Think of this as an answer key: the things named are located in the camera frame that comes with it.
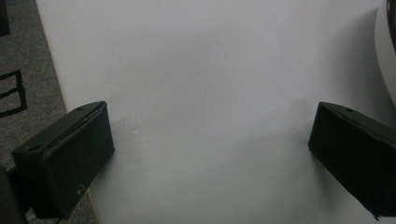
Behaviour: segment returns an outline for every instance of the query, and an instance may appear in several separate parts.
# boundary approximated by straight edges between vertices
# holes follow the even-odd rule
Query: white surface
[[[109,104],[102,222],[377,223],[307,141],[319,101],[395,127],[380,2],[37,0],[68,109]]]
[[[375,49],[381,74],[388,92],[396,105],[396,51],[393,47],[388,24],[388,0],[383,0],[375,22]]]

